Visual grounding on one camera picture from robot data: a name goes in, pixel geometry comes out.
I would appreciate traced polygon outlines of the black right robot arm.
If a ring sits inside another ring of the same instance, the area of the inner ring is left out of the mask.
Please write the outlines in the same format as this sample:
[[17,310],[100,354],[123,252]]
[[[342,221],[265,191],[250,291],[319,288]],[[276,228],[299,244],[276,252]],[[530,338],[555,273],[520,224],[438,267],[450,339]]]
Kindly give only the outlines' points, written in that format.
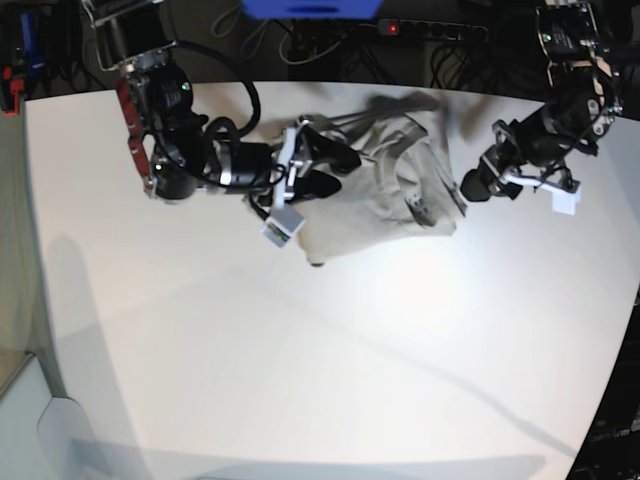
[[[157,1],[85,1],[96,35],[98,62],[119,73],[116,93],[127,124],[128,147],[150,198],[176,203],[203,190],[240,195],[262,221],[262,233],[282,247],[305,224],[293,205],[326,199],[341,190],[341,177],[357,170],[359,154],[302,117],[275,145],[248,142],[259,124],[255,84],[226,55],[167,36]],[[237,126],[193,109],[194,87],[173,52],[189,50],[214,59],[245,87],[251,115]]]

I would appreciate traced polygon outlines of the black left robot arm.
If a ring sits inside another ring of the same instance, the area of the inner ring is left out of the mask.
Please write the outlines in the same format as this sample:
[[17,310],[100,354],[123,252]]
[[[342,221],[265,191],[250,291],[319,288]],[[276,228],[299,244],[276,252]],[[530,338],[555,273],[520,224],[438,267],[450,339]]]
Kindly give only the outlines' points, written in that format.
[[573,152],[598,154],[599,140],[622,109],[618,71],[591,2],[548,1],[536,10],[536,27],[551,97],[521,121],[493,124],[495,142],[466,173],[460,192],[466,201],[481,203],[514,200],[530,187],[550,193],[554,212],[572,215],[582,186],[567,158]]

